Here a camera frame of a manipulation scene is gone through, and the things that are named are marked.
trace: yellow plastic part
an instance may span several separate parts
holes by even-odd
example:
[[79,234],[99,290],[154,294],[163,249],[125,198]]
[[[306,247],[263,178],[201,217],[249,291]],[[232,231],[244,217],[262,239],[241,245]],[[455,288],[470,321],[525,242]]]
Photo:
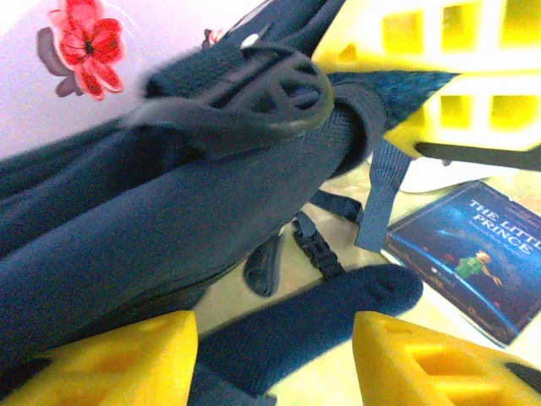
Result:
[[539,406],[511,355],[374,312],[360,312],[353,354],[365,406]]
[[413,157],[418,142],[529,151],[541,143],[541,72],[457,76],[385,138]]
[[313,60],[327,73],[541,69],[539,0],[346,0]]
[[195,316],[178,311],[44,353],[52,363],[1,406],[182,406],[197,353]]

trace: blue strap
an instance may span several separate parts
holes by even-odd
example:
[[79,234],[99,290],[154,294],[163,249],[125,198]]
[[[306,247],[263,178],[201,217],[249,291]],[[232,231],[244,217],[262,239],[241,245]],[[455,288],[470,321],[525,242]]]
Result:
[[310,203],[338,216],[345,217],[350,222],[359,224],[363,219],[363,205],[351,197],[333,195],[318,190],[310,199]]
[[375,150],[370,167],[372,188],[355,240],[357,247],[380,252],[396,193],[411,160],[410,156],[385,140]]
[[310,259],[313,266],[323,274],[324,280],[332,279],[344,273],[344,268],[338,262],[338,257],[331,250],[314,222],[300,211],[293,220],[295,232],[293,237],[304,254]]

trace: beige floor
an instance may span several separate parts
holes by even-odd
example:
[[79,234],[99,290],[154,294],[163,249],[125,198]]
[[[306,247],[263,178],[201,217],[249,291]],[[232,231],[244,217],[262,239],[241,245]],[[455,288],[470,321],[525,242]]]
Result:
[[[328,182],[324,189],[355,197],[365,203],[369,192],[368,170],[368,164],[364,164],[348,175]],[[519,172],[513,176],[487,179],[487,183],[530,210],[541,214],[541,189],[539,188],[541,173]],[[392,220],[395,221],[427,205],[452,189],[447,188],[418,195],[399,193],[393,208]],[[310,205],[307,205],[305,210],[317,219],[319,230],[346,268],[385,262],[383,256],[361,250],[353,245],[356,228],[352,224]],[[319,272],[310,265],[302,251],[295,245],[290,229],[286,230],[286,235],[278,293],[271,299],[261,299],[252,294],[242,281],[241,267],[239,267],[214,285],[198,304],[195,311],[199,332],[208,332],[225,321],[268,305],[274,300],[279,300],[287,294],[318,281]],[[476,343],[486,343],[477,332],[469,328],[467,323],[464,324],[465,322],[452,306],[441,301],[437,294],[428,289],[425,289],[424,296],[415,308],[402,315],[401,318]],[[508,351],[541,368],[541,351],[538,345],[540,341],[541,316],[538,316]],[[271,392],[278,396],[280,406],[363,404],[354,369],[351,342],[344,343],[305,365],[275,385]]]

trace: dark blue fabric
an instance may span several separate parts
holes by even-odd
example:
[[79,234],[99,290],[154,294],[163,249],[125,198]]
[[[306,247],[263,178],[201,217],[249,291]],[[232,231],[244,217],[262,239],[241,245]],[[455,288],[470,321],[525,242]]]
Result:
[[0,258],[159,173],[158,138],[118,131],[23,193],[0,218]]
[[332,177],[347,173],[360,165],[366,156],[380,143],[385,132],[385,103],[380,96],[365,86],[363,77],[343,81],[340,76],[330,75],[335,91],[335,105],[351,110],[352,125],[363,136],[353,138],[352,145]]
[[146,85],[146,97],[195,97],[244,62],[243,54],[236,44],[220,41],[212,48],[195,52],[157,69]]
[[355,239],[357,247],[380,252],[387,234],[396,193],[406,176],[411,160],[410,156],[385,140],[374,152],[370,167],[372,188]]
[[66,140],[0,162],[0,212],[3,202],[59,173],[81,156],[89,145],[111,135],[117,120],[75,134]]
[[318,190],[310,199],[310,203],[338,216],[345,217],[350,222],[360,222],[363,219],[363,205],[351,197],[333,195]]
[[182,165],[5,256],[0,368],[66,343],[119,309],[220,275],[264,243],[357,139],[365,142],[354,89],[335,86],[335,94],[320,129],[268,151]]
[[274,406],[276,398],[253,397],[221,378],[211,368],[195,364],[188,406]]
[[243,19],[224,38],[240,46],[264,31],[264,41],[281,42],[312,55],[344,0],[274,0]]
[[398,315],[423,284],[394,265],[347,272],[220,328],[199,343],[198,361],[252,396],[352,335],[355,313]]

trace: navy blue backpack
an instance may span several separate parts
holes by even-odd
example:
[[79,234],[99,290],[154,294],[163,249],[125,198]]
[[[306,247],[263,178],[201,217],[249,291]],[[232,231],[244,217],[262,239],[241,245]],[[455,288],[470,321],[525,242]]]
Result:
[[319,187],[452,75],[323,74],[309,56],[342,3],[267,2],[213,47],[151,73],[127,116],[0,162],[0,370],[189,309],[251,255],[263,274],[247,282],[271,294],[262,261],[275,254],[261,250],[276,253],[295,217],[310,251],[298,212],[311,199],[361,222],[359,203]]

